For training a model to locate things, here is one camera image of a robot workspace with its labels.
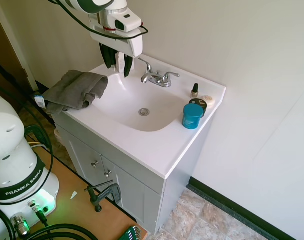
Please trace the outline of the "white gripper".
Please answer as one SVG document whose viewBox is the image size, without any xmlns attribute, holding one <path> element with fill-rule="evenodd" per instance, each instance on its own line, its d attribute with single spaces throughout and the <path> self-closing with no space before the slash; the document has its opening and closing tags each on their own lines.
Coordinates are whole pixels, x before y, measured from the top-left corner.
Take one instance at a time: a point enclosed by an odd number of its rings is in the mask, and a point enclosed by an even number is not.
<svg viewBox="0 0 304 240">
<path fill-rule="evenodd" d="M 130 38 L 142 33 L 138 28 L 130 32 L 117 30 L 116 33 L 104 32 L 101 27 L 95 27 L 95 30 L 99 33 L 115 38 Z M 116 65 L 117 51 L 125 54 L 123 74 L 125 78 L 128 77 L 132 69 L 133 57 L 138 57 L 143 53 L 143 36 L 141 35 L 128 40 L 111 39 L 95 33 L 90 33 L 90 36 L 93 40 L 99 43 L 102 58 L 108 69 Z"/>
</svg>

